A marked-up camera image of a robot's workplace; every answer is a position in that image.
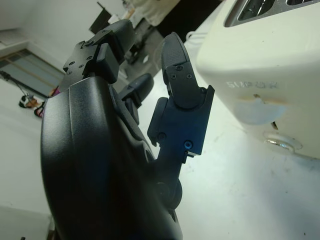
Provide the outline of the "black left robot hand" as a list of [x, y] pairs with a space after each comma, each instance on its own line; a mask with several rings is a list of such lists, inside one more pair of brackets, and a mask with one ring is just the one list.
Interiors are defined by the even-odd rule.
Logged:
[[168, 97], [148, 130], [138, 108], [154, 85], [144, 74], [122, 91], [120, 64], [135, 41], [119, 20], [76, 44], [58, 94], [44, 105], [40, 161], [44, 190], [61, 240], [181, 240], [176, 208], [187, 157], [202, 153], [215, 90], [200, 87], [175, 33], [161, 64]]

